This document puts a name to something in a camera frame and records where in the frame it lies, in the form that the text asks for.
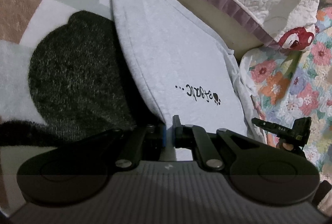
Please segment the checkered brown white blanket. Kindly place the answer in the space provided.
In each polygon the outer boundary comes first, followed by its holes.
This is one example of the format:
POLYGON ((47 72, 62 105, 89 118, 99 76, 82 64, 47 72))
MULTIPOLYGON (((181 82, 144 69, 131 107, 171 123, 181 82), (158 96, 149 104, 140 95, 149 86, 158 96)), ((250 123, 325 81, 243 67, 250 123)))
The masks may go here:
POLYGON ((111 0, 1 0, 1 122, 44 126, 28 86, 29 63, 40 41, 79 11, 112 19, 111 0))

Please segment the floral quilted blanket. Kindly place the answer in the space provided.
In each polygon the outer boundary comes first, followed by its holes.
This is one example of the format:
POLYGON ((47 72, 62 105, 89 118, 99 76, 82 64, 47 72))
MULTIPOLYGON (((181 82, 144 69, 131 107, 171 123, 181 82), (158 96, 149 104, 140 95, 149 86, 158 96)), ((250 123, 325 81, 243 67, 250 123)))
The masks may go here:
POLYGON ((321 179, 331 181, 331 4, 318 9, 308 51, 255 48, 240 69, 260 119, 292 127, 296 119, 311 117, 304 153, 321 179))

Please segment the white hooded sweatshirt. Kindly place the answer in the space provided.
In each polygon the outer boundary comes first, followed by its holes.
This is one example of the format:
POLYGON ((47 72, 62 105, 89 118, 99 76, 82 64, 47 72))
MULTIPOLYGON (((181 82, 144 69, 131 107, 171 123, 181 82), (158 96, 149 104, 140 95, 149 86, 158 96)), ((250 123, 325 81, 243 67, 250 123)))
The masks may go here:
POLYGON ((172 118, 209 133, 229 129, 259 142, 254 107, 220 36, 177 0, 112 0, 120 46, 148 108, 166 127, 164 161, 188 160, 172 144, 172 118))

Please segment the black knitted garment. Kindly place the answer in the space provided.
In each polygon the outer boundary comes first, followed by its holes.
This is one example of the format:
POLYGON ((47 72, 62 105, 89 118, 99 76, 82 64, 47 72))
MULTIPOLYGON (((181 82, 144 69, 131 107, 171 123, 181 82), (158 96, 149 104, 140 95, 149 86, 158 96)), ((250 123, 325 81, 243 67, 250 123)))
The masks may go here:
POLYGON ((34 49, 1 42, 1 146, 57 147, 162 122, 103 16, 76 12, 34 49))

